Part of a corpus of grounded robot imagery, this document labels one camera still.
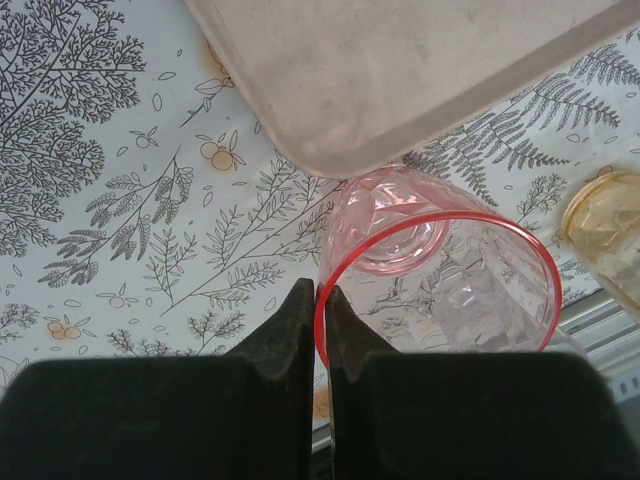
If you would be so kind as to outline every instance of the patterned tablecloth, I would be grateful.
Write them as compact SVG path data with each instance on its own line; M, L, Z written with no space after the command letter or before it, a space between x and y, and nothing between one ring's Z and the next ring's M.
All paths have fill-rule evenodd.
M0 11L0 393L40 359L222 353L316 278L340 185L274 150L180 0ZM559 220L638 170L636 65L634 30L403 161L534 231L571 303L598 285Z

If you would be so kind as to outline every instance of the cup rim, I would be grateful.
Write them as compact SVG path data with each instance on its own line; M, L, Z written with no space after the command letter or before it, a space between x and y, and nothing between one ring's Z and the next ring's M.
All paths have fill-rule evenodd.
M349 268L349 266L351 266L351 264L353 264L353 262L355 262L355 260L360 255L362 255L373 245L384 240L385 238L407 228L415 227L423 223L439 222L445 220L475 220L506 228L507 230L510 230L523 238L529 244L529 246L540 256L550 272L550 283L551 285L553 285L555 300L553 318L551 320L551 324L549 325L549 329L544 339L542 340L540 347L538 348L538 351L542 351L547 346L547 344L551 340L551 337L553 336L553 332L558 325L558 322L560 320L560 311L562 310L562 281L555 261L551 256L551 253L549 253L543 243L528 230L524 229L514 221L504 218L500 215L472 210L441 210L415 215L413 217L407 218L406 220L394 223L393 225L390 225L380 230L379 232L376 232L370 237L367 237L361 244L359 244L356 248L354 248L343 257L340 263L329 274L326 284L320 283L318 285L318 293L316 296L317 301L313 320L314 342L316 344L316 350L318 351L320 360L324 364L325 368L329 368L325 338L325 305L327 303L327 300L329 299L331 290L333 290L333 287L337 284L338 280L345 272L345 270ZM545 312L545 314L548 313L548 310L549 303L547 301L547 312Z

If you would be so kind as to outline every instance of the red-rimmed plastic cup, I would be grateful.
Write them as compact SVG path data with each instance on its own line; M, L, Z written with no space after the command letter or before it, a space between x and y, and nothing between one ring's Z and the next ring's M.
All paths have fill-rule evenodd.
M558 323L560 275L531 233L449 182L402 166L351 180L328 222L315 312L339 285L400 351L542 350Z

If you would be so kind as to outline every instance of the white table surface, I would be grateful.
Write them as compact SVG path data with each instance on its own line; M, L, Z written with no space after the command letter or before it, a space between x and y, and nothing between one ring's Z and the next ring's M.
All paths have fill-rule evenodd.
M274 151L180 0L27 3L0 20L0 393L36 360L223 353L316 279L338 182ZM571 303L598 285L560 217L640 171L636 65L633 31L403 160L533 230Z

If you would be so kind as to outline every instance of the clear plastic cup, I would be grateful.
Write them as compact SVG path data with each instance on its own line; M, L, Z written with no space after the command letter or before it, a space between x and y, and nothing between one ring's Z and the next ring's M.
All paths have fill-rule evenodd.
M531 233L449 182L403 166L349 181L320 265L315 338L339 285L400 351L542 350L562 304L553 258Z

